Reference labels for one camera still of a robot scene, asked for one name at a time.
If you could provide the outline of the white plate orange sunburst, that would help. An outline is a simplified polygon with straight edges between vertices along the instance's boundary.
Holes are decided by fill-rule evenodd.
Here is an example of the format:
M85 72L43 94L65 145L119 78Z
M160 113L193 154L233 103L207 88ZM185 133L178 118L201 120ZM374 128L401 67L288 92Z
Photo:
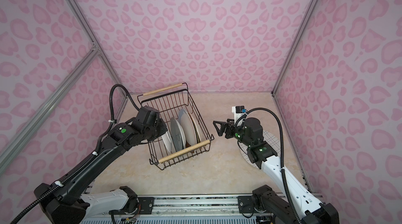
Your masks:
M171 134L169 131L167 131L164 135L162 135L162 141L165 145L167 153L171 154L172 148L173 148L173 143L172 143L172 138L171 138Z

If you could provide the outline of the grey-blue plate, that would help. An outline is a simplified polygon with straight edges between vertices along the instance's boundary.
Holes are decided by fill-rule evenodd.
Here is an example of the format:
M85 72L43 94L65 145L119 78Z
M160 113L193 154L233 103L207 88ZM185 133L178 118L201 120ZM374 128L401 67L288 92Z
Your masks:
M177 119L171 118L170 130L175 150L177 152L184 150L186 146L185 134L182 126Z

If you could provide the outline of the pastel abstract pattern plate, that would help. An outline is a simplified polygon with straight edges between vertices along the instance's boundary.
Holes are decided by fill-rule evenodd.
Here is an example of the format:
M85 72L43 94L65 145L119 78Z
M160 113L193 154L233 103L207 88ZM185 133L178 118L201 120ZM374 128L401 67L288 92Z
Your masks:
M183 128L186 142L189 145L196 145L197 144L197 135L196 135L195 128L193 125L193 121L190 118L190 115L186 109L180 109L179 123Z

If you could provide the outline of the white grid pattern plate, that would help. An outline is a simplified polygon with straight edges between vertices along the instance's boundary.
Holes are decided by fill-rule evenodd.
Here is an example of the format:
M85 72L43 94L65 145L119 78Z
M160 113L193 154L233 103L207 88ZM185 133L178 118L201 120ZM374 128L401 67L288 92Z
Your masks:
M278 156L281 156L281 145L280 145L280 140L272 133L263 131L263 139L265 142L267 142L278 154ZM247 155L247 146L243 143L239 143L239 148L240 148L240 153L242 157L245 159L245 161L250 164L251 166L258 168L258 166L255 163L251 163L251 161L248 158Z

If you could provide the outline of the white star cartoon plate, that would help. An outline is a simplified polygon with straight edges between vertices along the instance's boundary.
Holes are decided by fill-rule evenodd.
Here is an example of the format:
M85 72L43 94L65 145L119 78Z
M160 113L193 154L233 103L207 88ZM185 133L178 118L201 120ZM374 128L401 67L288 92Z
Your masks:
M193 122L195 125L195 130L196 130L196 134L197 134L197 142L201 143L204 141L204 136L203 136L203 132L202 129L200 127L200 124L198 123L197 119L193 116Z

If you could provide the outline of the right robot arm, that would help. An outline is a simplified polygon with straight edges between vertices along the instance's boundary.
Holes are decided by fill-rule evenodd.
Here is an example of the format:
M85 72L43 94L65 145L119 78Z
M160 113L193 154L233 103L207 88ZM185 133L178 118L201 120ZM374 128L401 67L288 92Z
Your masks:
M214 121L219 136L235 138L246 146L249 161L268 175L284 198L264 185L252 192L254 209L271 212L285 224L338 224L339 214L330 203L323 203L305 188L281 164L281 157L263 138L260 120L248 118L243 126L236 126L233 119Z

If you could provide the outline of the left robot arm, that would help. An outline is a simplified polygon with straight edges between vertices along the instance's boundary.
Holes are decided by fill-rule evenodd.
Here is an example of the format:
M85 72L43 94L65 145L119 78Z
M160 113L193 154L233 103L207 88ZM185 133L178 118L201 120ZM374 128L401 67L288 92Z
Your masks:
M42 183L35 189L42 211L53 224L80 223L90 207L81 195L91 182L132 147L158 139L166 131L158 110L141 107L136 117L111 128L95 150L71 171L52 184Z

